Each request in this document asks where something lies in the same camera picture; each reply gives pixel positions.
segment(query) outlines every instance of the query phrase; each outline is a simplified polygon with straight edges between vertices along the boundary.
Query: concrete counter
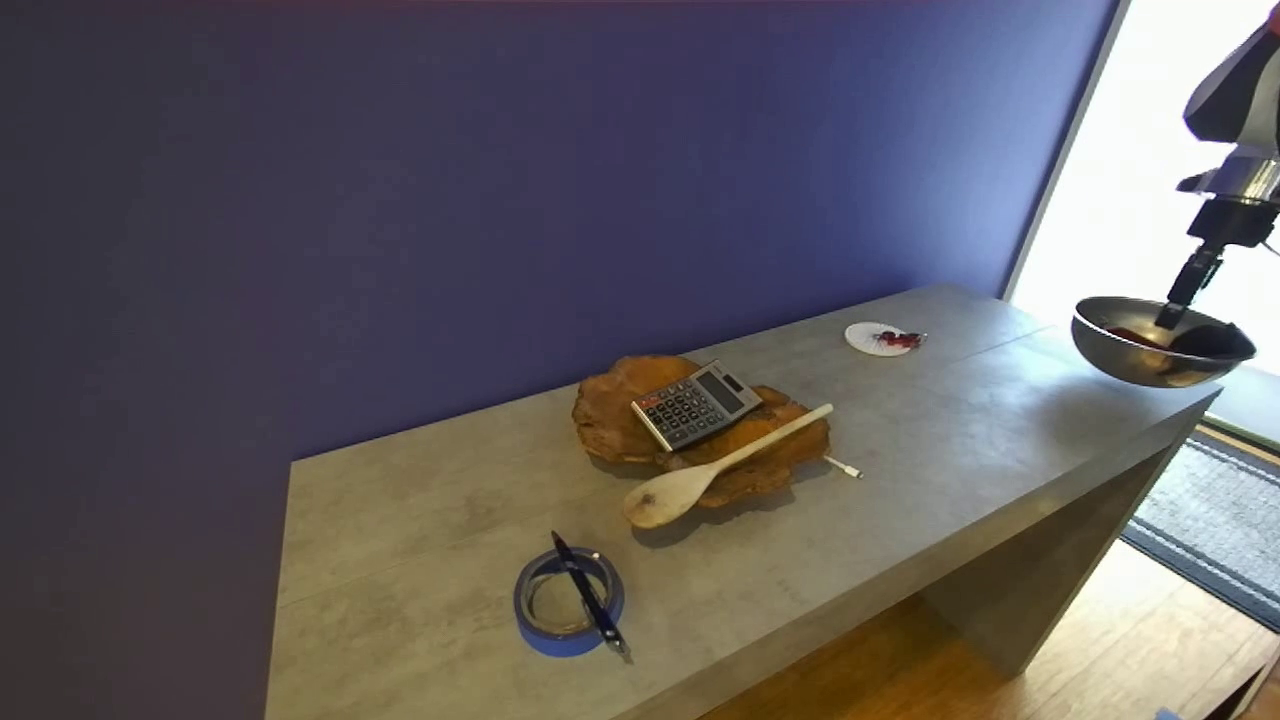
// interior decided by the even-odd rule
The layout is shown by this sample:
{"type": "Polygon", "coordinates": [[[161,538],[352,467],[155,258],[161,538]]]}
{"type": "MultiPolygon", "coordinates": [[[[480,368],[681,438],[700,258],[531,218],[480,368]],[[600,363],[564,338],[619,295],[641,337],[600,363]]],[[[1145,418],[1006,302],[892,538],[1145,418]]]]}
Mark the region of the concrete counter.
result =
{"type": "Polygon", "coordinates": [[[1017,673],[1215,396],[1117,382],[1062,330],[944,287],[688,354],[831,401],[860,477],[813,465],[773,504],[636,535],[636,481],[581,451],[574,389],[299,461],[269,716],[694,716],[921,593],[1017,673]],[[927,338],[860,354],[853,320],[927,338]],[[551,528],[619,568],[636,665],[520,639],[511,581],[551,528]]]}

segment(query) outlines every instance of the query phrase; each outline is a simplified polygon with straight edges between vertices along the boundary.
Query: metal bowl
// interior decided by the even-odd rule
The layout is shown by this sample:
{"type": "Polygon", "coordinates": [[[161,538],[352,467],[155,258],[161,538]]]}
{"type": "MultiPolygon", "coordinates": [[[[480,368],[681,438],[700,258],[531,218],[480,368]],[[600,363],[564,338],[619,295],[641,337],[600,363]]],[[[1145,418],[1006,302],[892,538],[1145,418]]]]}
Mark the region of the metal bowl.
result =
{"type": "Polygon", "coordinates": [[[1237,354],[1172,351],[1167,345],[1180,330],[1220,320],[1188,311],[1180,324],[1160,326],[1160,308],[1165,302],[1152,300],[1089,295],[1075,302],[1070,338],[1090,368],[1146,389],[1202,382],[1226,377],[1237,363],[1250,354],[1250,348],[1237,354]]]}

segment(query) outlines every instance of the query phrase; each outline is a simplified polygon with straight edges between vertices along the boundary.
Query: purple wall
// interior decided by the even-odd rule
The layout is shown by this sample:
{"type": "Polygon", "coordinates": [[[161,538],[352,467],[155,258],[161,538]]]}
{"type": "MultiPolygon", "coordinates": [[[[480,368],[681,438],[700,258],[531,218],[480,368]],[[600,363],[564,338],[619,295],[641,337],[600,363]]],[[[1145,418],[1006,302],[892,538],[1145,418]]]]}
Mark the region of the purple wall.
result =
{"type": "Polygon", "coordinates": [[[292,454],[996,291],[1104,0],[0,28],[0,716],[260,716],[292,454]]]}

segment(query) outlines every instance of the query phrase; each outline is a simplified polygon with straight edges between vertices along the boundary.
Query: wooden spoon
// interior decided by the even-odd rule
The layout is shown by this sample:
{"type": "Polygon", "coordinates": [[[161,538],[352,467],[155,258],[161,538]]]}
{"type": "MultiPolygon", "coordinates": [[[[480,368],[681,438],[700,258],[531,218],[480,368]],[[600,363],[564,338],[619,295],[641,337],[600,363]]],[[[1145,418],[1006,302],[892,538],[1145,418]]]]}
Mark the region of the wooden spoon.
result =
{"type": "Polygon", "coordinates": [[[713,487],[713,481],[723,467],[765,451],[767,443],[776,443],[782,436],[796,436],[800,429],[806,429],[806,424],[817,424],[822,416],[831,416],[831,405],[819,405],[819,407],[813,407],[813,410],[802,410],[802,416],[757,436],[750,443],[745,443],[745,446],[734,446],[734,451],[729,451],[729,454],[718,454],[713,465],[693,465],[693,467],[675,467],[667,477],[644,481],[641,487],[633,487],[625,497],[628,523],[633,528],[673,523],[675,517],[682,517],[713,487]]]}

